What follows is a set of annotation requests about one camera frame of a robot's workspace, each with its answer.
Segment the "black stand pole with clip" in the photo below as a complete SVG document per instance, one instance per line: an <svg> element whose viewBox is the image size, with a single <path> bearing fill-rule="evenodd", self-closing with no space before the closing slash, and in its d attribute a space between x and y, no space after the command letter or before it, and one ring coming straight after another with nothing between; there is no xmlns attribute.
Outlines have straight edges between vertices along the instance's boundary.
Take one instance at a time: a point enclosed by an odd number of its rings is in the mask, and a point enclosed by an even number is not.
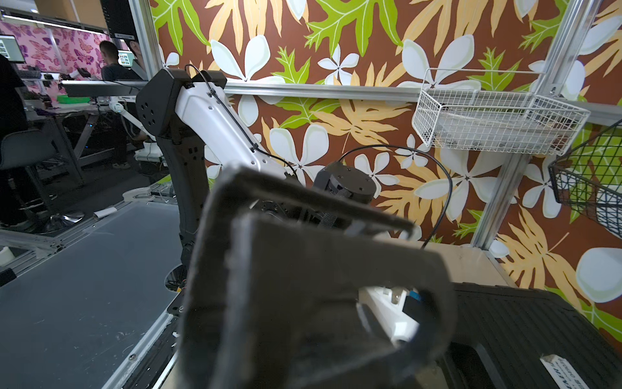
<svg viewBox="0 0 622 389"><path fill-rule="evenodd" d="M191 259L180 388L415 387L450 345L455 289L439 254L364 235L409 220L265 173L226 168ZM358 299L414 289L419 328L396 346Z"/></svg>

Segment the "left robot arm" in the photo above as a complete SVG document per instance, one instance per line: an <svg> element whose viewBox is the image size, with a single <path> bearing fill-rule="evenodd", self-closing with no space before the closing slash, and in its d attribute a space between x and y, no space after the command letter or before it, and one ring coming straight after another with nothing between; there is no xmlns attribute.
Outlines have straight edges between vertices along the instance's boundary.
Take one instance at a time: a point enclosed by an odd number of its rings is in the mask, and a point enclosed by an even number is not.
<svg viewBox="0 0 622 389"><path fill-rule="evenodd" d="M199 219L210 193L206 151L221 165L220 173L225 167L240 165L301 184L294 166L268 152L241 122L225 96L226 84L221 71L199 71L191 77L183 70L163 68L136 97L139 120L164 154L178 199L181 265L165 281L166 288L173 292L186 287ZM343 163L321 167L313 180L314 189L358 204L368 205L374 197L371 178ZM273 199L254 200L250 207L279 221L298 219L340 230L351 223L336 215Z"/></svg>

